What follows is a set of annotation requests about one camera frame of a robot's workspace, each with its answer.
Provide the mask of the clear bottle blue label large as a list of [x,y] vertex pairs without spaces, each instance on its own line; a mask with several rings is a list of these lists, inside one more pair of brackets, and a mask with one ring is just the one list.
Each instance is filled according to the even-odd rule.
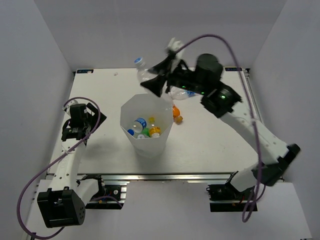
[[161,87],[161,97],[168,102],[173,100],[182,101],[197,95],[195,92],[181,89],[175,86],[172,86],[169,92],[166,93],[167,82],[164,81],[164,78],[162,76],[149,72],[151,66],[146,63],[143,57],[138,57],[137,59],[135,59],[134,65],[137,71],[136,75],[138,82],[141,84],[155,79],[152,86],[154,86],[156,90],[159,90],[158,87]]

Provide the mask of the orange juice bottle orange cap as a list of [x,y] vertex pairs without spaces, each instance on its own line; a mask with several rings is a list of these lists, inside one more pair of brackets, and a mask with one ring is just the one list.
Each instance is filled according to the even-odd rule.
[[181,116],[180,110],[175,105],[172,106],[172,116],[173,116],[173,121],[176,124],[182,123],[183,117]]

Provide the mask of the small bottle blue cap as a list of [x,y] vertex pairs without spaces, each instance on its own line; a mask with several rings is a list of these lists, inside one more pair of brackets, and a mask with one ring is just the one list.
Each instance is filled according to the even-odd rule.
[[127,132],[130,135],[134,136],[135,134],[141,134],[146,127],[147,121],[142,117],[138,117],[136,120],[132,122]]

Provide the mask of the clear bottle yellow cap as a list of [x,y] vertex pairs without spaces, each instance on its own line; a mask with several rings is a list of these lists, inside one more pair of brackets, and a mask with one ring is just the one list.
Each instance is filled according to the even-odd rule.
[[149,136],[151,138],[159,138],[161,136],[161,128],[157,124],[154,117],[148,119],[149,123]]

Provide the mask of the green plastic bottle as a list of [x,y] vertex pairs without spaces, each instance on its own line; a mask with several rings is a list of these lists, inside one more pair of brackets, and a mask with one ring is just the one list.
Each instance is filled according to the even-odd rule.
[[149,134],[149,128],[148,127],[145,127],[141,133],[147,137],[150,137],[150,134]]

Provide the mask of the clear water bottle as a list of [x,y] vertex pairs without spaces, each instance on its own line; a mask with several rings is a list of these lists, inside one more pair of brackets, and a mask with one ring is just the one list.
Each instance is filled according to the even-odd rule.
[[137,136],[137,139],[145,139],[146,137],[145,137],[145,135],[144,134],[139,134],[138,136]]

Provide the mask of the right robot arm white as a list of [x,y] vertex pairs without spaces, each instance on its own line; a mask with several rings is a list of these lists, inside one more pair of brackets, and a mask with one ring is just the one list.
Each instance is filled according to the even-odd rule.
[[200,94],[203,107],[233,128],[258,154],[258,162],[232,173],[218,194],[236,200],[256,183],[273,186],[297,157],[300,147],[280,140],[252,116],[242,97],[221,81],[224,67],[216,56],[201,54],[194,70],[182,59],[175,68],[173,62],[173,56],[168,55],[149,68],[147,72],[153,76],[142,78],[140,85],[157,97],[174,87]]

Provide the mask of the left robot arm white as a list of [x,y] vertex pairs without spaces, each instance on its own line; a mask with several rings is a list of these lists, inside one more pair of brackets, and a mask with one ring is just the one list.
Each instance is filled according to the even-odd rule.
[[98,128],[106,116],[91,103],[72,101],[65,109],[69,119],[62,127],[61,155],[53,179],[37,204],[47,228],[80,226],[86,216],[86,205],[105,196],[106,187],[100,175],[78,179],[81,159],[87,147],[86,135]]

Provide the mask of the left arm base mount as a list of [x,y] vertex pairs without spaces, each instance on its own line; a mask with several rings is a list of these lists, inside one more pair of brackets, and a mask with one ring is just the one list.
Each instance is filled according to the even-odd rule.
[[126,185],[105,181],[102,175],[84,175],[77,181],[81,193],[85,191],[86,210],[121,210],[125,201]]

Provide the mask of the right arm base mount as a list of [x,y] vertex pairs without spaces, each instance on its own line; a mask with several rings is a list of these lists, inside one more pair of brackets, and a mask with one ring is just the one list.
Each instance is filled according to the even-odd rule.
[[206,191],[211,213],[240,213],[245,209],[250,194],[255,193],[253,187],[235,193],[219,182],[208,183]]

